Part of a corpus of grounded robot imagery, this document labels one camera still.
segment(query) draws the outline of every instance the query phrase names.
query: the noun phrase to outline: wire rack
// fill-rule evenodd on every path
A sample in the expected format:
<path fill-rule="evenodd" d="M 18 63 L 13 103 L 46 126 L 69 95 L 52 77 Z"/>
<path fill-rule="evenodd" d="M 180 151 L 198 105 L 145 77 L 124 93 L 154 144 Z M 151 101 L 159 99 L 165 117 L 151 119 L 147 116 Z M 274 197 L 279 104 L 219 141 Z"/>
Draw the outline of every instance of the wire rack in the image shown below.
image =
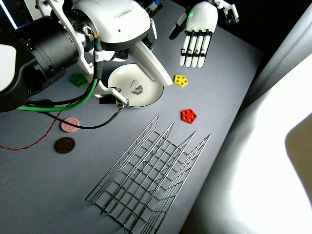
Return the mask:
<path fill-rule="evenodd" d="M 157 232 L 211 136 L 187 154 L 184 150 L 196 132 L 176 146 L 168 140 L 174 122 L 163 134 L 156 132 L 157 124 L 158 115 L 85 199 L 125 233 Z"/>

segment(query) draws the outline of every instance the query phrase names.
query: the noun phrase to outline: red wire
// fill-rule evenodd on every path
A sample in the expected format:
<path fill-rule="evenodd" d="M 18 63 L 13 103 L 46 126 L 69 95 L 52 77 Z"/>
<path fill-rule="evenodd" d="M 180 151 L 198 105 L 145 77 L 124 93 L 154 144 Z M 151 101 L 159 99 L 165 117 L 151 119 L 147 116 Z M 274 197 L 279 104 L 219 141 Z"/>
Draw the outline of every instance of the red wire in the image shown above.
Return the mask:
<path fill-rule="evenodd" d="M 28 145 L 24 148 L 8 148 L 8 147 L 5 147 L 4 145 L 0 145 L 0 148 L 4 148 L 6 150 L 13 150 L 13 151 L 19 151 L 19 150 L 25 150 L 25 149 L 28 149 L 30 147 L 33 147 L 34 145 L 38 144 L 39 142 L 41 142 L 48 134 L 49 132 L 51 131 L 53 125 L 55 124 L 55 122 L 57 121 L 57 118 L 59 117 L 61 111 L 58 113 L 58 115 L 56 116 L 56 118 L 53 120 L 50 128 L 48 129 L 48 131 L 39 139 L 37 140 L 36 142 L 32 143 L 31 145 Z"/>

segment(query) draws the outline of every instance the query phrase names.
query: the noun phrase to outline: light strip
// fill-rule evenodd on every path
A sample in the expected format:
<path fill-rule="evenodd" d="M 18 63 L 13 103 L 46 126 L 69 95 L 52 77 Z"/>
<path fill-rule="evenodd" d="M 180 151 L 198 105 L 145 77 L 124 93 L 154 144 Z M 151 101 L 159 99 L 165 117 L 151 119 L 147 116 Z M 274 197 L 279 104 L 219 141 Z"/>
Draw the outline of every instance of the light strip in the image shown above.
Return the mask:
<path fill-rule="evenodd" d="M 16 26 L 16 24 L 15 24 L 15 22 L 14 22 L 12 16 L 10 15 L 10 12 L 8 11 L 8 9 L 6 9 L 6 6 L 4 5 L 4 3 L 3 3 L 2 0 L 0 0 L 0 5 L 1 5 L 2 9 L 4 10 L 6 16 L 9 18 L 9 20 L 10 20 L 10 22 L 11 22 L 13 28 L 14 28 L 14 29 L 17 29 L 18 27 Z"/>

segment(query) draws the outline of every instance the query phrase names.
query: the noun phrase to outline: pink round object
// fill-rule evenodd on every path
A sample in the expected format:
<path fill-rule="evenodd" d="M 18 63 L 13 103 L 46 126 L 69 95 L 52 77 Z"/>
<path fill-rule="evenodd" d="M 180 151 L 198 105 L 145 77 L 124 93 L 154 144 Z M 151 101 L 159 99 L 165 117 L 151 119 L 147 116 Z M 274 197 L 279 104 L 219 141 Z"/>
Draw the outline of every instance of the pink round object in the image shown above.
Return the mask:
<path fill-rule="evenodd" d="M 74 125 L 79 125 L 79 121 L 76 118 L 70 117 L 70 118 L 66 118 L 65 121 L 72 123 Z M 62 123 L 60 125 L 60 127 L 62 128 L 63 131 L 68 132 L 68 133 L 72 133 L 74 131 L 76 131 L 78 128 L 70 126 L 66 123 Z"/>

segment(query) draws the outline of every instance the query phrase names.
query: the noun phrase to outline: green block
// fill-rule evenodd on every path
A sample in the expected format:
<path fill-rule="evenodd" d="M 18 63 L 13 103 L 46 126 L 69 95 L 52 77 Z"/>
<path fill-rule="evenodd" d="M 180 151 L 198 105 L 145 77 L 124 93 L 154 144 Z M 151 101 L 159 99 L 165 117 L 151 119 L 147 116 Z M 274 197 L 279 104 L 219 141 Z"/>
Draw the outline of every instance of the green block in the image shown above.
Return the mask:
<path fill-rule="evenodd" d="M 87 81 L 87 79 L 84 77 L 83 74 L 81 73 L 77 73 L 73 76 L 73 78 L 71 79 L 71 82 L 73 84 L 75 84 L 78 87 L 83 87 L 89 84 L 89 82 Z"/>

